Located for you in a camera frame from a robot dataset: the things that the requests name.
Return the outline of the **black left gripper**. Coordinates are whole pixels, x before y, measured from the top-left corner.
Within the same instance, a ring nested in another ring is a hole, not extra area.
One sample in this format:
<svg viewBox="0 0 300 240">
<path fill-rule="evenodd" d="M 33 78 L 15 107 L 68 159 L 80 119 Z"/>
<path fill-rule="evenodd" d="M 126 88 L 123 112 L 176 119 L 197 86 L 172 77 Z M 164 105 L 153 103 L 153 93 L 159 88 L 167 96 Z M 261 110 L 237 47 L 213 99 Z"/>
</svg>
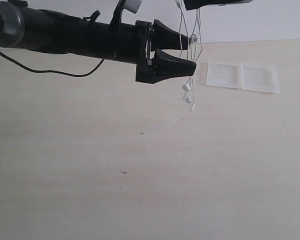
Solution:
<svg viewBox="0 0 300 240">
<path fill-rule="evenodd" d="M 99 57 L 135 64 L 135 81 L 146 84 L 191 77 L 197 64 L 162 50 L 187 50 L 189 38 L 155 19 L 153 24 L 138 20 L 135 24 L 100 23 Z M 150 48 L 155 51 L 150 59 Z"/>
</svg>

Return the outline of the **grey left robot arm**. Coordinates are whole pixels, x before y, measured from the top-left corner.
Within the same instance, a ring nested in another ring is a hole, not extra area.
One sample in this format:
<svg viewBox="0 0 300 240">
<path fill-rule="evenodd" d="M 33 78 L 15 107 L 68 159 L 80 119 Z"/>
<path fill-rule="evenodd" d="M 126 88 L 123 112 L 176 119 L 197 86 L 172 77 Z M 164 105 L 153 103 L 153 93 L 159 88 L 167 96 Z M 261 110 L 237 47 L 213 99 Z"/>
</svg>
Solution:
<svg viewBox="0 0 300 240">
<path fill-rule="evenodd" d="M 122 22 L 124 10 L 137 11 L 137 2 L 120 0 L 109 24 L 47 9 L 33 9 L 25 0 L 0 1 L 0 48 L 25 49 L 44 54 L 74 54 L 136 66 L 135 80 L 156 84 L 190 77 L 196 63 L 167 50 L 186 50 L 190 40 L 159 20 Z"/>
</svg>

